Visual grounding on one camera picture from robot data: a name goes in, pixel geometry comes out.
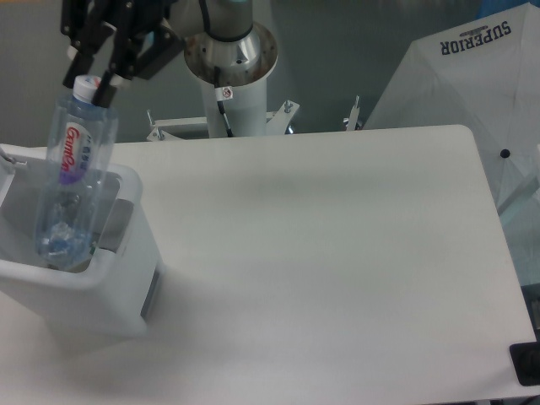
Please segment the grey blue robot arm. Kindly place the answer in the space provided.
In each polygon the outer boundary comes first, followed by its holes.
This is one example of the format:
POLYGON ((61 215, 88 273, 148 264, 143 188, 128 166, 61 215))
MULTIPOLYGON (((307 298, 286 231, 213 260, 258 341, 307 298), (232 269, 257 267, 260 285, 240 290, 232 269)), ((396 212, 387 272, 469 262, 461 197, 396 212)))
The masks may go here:
POLYGON ((95 55, 113 40, 109 62, 92 105, 111 106, 124 80, 150 80, 186 47, 206 34, 239 41, 253 26, 250 1, 64 1, 60 31, 70 40, 71 61, 62 84, 71 89, 92 67, 95 55))

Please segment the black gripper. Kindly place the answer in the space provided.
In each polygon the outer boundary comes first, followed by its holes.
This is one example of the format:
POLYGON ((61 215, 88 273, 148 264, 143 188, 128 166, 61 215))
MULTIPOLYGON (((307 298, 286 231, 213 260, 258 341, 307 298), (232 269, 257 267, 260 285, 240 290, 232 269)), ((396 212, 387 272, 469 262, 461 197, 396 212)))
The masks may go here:
POLYGON ((70 39, 71 64, 62 84, 72 89, 75 78, 89 72, 105 41, 114 32, 113 51, 91 103, 110 108, 122 80, 150 80, 182 52, 182 38, 161 25, 176 1, 62 1, 61 33, 70 39), (146 34, 153 43, 143 51, 146 34))

